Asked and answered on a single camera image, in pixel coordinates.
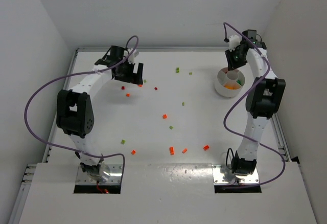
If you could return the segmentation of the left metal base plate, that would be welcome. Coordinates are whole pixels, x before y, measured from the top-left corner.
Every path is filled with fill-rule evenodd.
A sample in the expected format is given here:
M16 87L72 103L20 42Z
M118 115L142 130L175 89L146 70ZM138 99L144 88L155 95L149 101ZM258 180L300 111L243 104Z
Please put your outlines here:
M96 185L99 181L100 185L118 186L121 183L123 165L110 164L100 167L100 175L88 174L83 172L81 166L79 166L76 176L76 185Z

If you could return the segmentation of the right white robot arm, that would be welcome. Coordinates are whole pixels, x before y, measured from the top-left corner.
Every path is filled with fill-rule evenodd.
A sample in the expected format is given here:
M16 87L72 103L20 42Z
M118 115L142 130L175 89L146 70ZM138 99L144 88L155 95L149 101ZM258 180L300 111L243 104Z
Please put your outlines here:
M227 69L234 71L249 64L254 77L252 87L244 94L248 112L246 129L230 164L231 172L238 175L253 174L263 130L277 113L286 87L285 80L278 78L270 67L265 43L256 37L256 30L246 30L241 36L225 39L229 44L225 51Z

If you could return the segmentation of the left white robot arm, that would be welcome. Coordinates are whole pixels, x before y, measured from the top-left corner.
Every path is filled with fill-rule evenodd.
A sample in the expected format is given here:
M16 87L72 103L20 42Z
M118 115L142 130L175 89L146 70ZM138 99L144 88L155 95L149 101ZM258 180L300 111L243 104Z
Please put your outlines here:
M57 127L73 141L82 171L99 183L109 180L110 168L91 135L95 125L92 99L112 79L142 85L143 64L134 62L137 55L136 49L111 46L78 84L57 95Z

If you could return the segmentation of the metal base plate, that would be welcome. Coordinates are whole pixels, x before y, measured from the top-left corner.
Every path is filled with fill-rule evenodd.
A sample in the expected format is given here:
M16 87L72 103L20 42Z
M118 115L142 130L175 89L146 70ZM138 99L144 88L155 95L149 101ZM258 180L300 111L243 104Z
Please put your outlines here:
M232 173L226 165L212 164L212 174L214 185L229 186L229 185L255 185L260 183L257 168L252 174L235 174Z
M96 185L99 181L100 185L118 186L121 183L123 165L110 164L100 167L100 175L88 174L83 172L81 166L79 166L76 176L76 185Z

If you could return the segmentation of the yellow-orange legos in bowl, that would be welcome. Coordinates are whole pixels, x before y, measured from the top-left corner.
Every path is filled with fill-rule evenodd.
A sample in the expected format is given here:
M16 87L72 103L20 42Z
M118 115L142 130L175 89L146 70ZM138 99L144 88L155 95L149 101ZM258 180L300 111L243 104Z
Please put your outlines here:
M238 90L242 88L242 85L238 84L237 82L227 82L223 86L230 90Z

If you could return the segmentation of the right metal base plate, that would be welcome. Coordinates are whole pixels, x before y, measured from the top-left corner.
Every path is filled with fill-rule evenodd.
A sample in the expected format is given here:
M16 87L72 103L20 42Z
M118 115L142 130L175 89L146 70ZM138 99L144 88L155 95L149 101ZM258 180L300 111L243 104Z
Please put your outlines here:
M255 185L260 183L257 168L252 174L235 174L232 173L226 165L212 164L212 174L214 185L229 186L229 185Z

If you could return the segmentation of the white divided bowl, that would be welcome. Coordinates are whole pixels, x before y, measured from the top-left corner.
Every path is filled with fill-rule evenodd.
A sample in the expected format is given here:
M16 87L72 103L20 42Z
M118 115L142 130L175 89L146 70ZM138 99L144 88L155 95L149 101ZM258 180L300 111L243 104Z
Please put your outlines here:
M225 97L236 97L245 84L245 76L239 70L229 71L228 68L222 68L214 80L216 92Z

